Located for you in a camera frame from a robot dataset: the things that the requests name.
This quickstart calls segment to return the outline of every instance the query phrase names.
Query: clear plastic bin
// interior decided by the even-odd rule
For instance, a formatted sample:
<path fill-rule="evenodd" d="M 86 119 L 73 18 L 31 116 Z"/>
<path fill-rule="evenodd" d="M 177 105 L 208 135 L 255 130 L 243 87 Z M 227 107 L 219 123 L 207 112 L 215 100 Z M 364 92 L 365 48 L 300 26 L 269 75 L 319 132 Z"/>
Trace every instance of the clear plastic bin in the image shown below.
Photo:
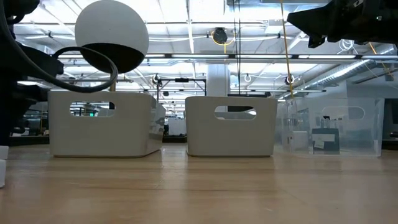
<path fill-rule="evenodd" d="M 380 156 L 384 99 L 296 98 L 278 104 L 275 151 Z"/>

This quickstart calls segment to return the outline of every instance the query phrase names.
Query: transparent container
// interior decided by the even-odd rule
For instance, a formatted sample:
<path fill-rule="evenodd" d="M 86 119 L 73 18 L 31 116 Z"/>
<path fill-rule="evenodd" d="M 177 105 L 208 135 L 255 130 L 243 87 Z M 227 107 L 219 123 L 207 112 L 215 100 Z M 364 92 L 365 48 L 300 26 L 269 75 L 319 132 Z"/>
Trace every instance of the transparent container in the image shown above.
<path fill-rule="evenodd" d="M 380 156 L 384 99 L 295 98 L 278 104 L 275 151 Z"/>

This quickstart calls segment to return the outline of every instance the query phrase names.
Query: wooden table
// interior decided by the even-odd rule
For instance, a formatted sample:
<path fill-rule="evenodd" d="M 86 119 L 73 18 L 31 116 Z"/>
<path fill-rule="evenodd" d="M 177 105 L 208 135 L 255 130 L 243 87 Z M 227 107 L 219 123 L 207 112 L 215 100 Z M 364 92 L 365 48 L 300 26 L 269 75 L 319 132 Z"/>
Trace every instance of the wooden table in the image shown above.
<path fill-rule="evenodd" d="M 398 153 L 376 158 L 51 158 L 10 149 L 0 223 L 397 223 Z"/>

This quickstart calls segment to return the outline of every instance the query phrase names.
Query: ceiling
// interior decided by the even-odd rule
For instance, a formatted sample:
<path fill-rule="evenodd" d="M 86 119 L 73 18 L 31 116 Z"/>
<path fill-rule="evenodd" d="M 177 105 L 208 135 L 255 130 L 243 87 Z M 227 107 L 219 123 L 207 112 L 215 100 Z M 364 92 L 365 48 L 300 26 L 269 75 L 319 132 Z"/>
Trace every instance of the ceiling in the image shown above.
<path fill-rule="evenodd" d="M 24 20 L 15 25 L 14 32 L 17 40 L 25 45 L 35 47 L 51 54 L 61 48 L 75 46 L 74 30 L 76 19 L 87 5 L 96 0 L 42 0 L 42 6 Z M 229 35 L 229 40 L 234 34 L 234 12 L 231 7 L 232 0 L 119 0 L 132 7 L 147 23 L 149 37 L 148 54 L 159 53 L 184 53 L 184 54 L 223 54 L 224 47 L 216 45 L 206 34 L 214 31 L 216 27 L 224 27 Z M 241 53 L 242 54 L 281 54 L 285 53 L 284 36 L 282 28 L 282 13 L 279 0 L 270 0 L 261 3 L 261 0 L 241 0 L 241 12 L 236 14 L 236 21 L 241 21 Z M 284 17 L 290 12 L 312 9 L 324 6 L 329 0 L 284 0 Z M 296 27 L 286 23 L 287 45 L 290 54 L 353 54 L 355 49 L 359 54 L 370 51 L 367 45 L 349 45 L 349 50 L 343 50 L 342 43 L 325 43 L 316 49 L 309 49 L 308 37 Z M 156 42 L 153 39 L 173 39 L 174 42 Z M 236 42 L 226 46 L 227 54 L 236 53 Z M 82 60 L 66 60 L 66 75 L 59 78 L 75 76 L 77 79 L 90 76 L 93 79 L 106 79 L 109 75 L 88 66 Z M 173 61 L 152 60 L 151 66 L 142 64 L 135 71 L 122 74 L 120 79 L 129 79 L 133 82 L 119 82 L 119 89 L 153 88 L 151 79 L 154 74 L 160 77 L 175 78 L 206 78 L 207 65 L 213 62 L 201 61 Z M 225 61 L 234 77 L 238 73 L 235 61 Z M 290 71 L 294 77 L 309 82 L 317 75 L 336 67 L 338 64 L 309 62 L 291 63 Z M 252 76 L 250 82 L 245 82 L 244 77 Z M 287 76 L 286 63 L 261 63 L 256 61 L 244 62 L 241 65 L 241 88 L 282 88 L 284 78 Z M 79 85 L 97 85 L 97 83 L 79 83 Z M 170 83 L 172 88 L 195 88 L 194 83 Z M 191 92 L 201 95 L 202 92 Z M 173 93 L 171 99 L 185 98 L 189 93 Z"/>

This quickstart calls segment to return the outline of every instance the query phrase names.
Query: white spherical lamp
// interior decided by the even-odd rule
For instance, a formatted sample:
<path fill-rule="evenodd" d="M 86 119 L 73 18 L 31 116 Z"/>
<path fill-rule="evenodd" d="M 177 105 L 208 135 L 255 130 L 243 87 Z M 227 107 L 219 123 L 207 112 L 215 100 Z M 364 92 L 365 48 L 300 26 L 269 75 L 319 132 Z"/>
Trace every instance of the white spherical lamp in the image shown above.
<path fill-rule="evenodd" d="M 119 73 L 137 68 L 149 47 L 148 30 L 139 14 L 113 0 L 96 1 L 84 8 L 76 21 L 75 35 L 79 47 L 106 55 Z M 84 50 L 81 54 L 98 70 L 111 71 L 103 57 Z"/>

